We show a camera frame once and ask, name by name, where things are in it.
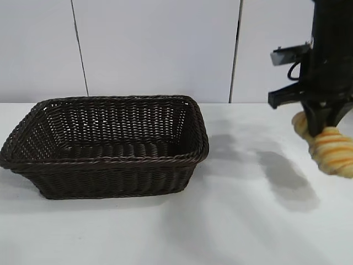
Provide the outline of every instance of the black cylinder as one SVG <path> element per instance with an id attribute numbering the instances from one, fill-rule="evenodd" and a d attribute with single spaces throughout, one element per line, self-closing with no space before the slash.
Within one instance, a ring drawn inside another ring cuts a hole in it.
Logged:
<path id="1" fill-rule="evenodd" d="M 351 94 L 353 0 L 316 0 L 309 80 L 315 90 Z"/>

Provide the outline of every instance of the twisted bread roll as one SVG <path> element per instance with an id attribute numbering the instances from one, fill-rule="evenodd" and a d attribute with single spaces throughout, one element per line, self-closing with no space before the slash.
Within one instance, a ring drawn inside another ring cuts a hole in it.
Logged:
<path id="1" fill-rule="evenodd" d="M 309 143 L 309 153 L 319 169 L 326 174 L 353 178 L 353 139 L 344 136 L 336 127 L 326 127 L 315 138 L 308 132 L 304 112 L 292 119 L 295 132 Z"/>

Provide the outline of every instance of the basket rim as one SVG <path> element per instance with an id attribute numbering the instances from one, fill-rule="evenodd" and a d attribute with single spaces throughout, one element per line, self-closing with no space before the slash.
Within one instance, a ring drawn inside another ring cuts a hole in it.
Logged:
<path id="1" fill-rule="evenodd" d="M 192 114 L 197 122 L 197 130 L 198 134 L 202 138 L 202 145 L 199 146 L 195 151 L 176 155 L 176 156 L 160 156 L 160 157 L 96 157 L 96 158 L 46 158 L 42 160 L 29 160 L 29 159 L 16 159 L 11 158 L 4 155 L 4 148 L 8 148 L 8 154 L 12 154 L 15 145 L 11 142 L 12 138 L 16 138 L 18 135 L 22 134 L 25 130 L 27 130 L 31 126 L 31 122 L 36 117 L 36 114 L 43 110 L 48 106 L 48 104 L 52 104 L 55 102 L 61 103 L 75 103 L 82 100 L 114 100 L 124 102 L 129 100 L 166 100 L 166 99 L 175 99 L 180 98 L 181 100 L 187 101 L 192 106 Z M 15 127 L 15 129 L 10 133 L 8 138 L 6 139 L 3 147 L 0 151 L 0 166 L 8 169 L 16 168 L 16 169 L 25 169 L 28 171 L 37 170 L 37 169 L 55 169 L 56 167 L 65 167 L 69 166 L 72 168 L 73 166 L 82 167 L 85 165 L 89 167 L 89 165 L 95 165 L 94 168 L 97 168 L 97 165 L 100 164 L 102 167 L 148 167 L 148 166 L 187 166 L 190 164 L 197 164 L 204 160 L 209 152 L 209 144 L 208 137 L 205 129 L 204 120 L 201 114 L 201 110 L 198 104 L 189 96 L 182 95 L 172 95 L 172 96 L 164 96 L 164 95 L 156 95 L 156 96 L 93 96 L 93 97 L 68 97 L 68 98 L 55 98 L 55 99 L 47 99 L 42 102 L 37 103 L 31 111 L 25 116 L 25 118 Z"/>

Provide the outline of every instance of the rectangular basket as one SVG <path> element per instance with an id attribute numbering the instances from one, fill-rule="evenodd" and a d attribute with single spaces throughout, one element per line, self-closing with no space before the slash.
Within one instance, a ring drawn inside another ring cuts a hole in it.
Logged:
<path id="1" fill-rule="evenodd" d="M 176 193 L 208 155 L 186 96 L 77 97 L 38 103 L 0 151 L 47 199 Z"/>

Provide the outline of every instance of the white tabletop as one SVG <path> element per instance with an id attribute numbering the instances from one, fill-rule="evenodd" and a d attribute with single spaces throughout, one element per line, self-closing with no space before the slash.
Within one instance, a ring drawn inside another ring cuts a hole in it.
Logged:
<path id="1" fill-rule="evenodd" d="M 1 143 L 32 106 L 0 104 Z M 317 170 L 300 106 L 201 109 L 210 155 L 178 194 L 50 201 L 1 169 L 0 264 L 352 265 L 353 180 Z"/>

